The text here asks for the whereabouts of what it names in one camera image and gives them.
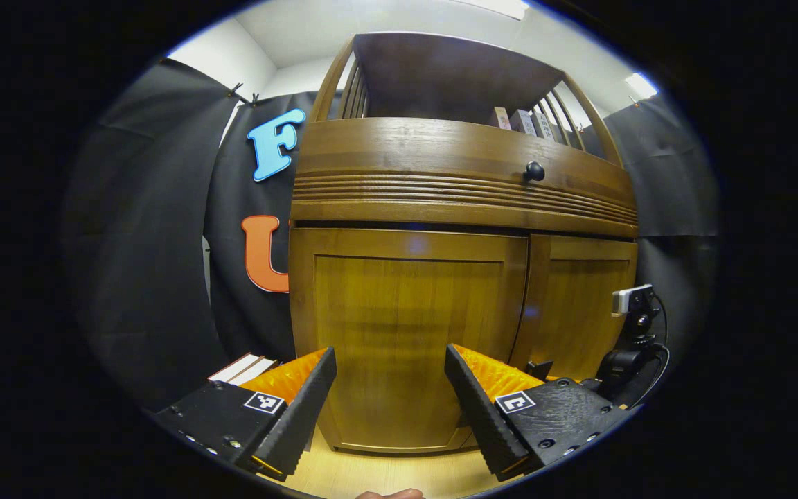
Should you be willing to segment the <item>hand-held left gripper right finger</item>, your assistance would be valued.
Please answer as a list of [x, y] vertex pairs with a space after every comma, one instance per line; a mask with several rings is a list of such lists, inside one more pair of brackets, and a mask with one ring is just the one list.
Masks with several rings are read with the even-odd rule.
[[542, 381], [462, 345], [447, 345], [444, 370], [499, 481], [555, 468], [632, 417], [573, 379]]

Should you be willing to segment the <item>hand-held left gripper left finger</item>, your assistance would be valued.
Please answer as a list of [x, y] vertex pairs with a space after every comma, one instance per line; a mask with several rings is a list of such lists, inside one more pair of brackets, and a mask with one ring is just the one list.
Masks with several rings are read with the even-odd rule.
[[336, 376], [335, 348], [326, 347], [240, 385], [210, 380], [153, 420], [225, 464], [285, 481]]

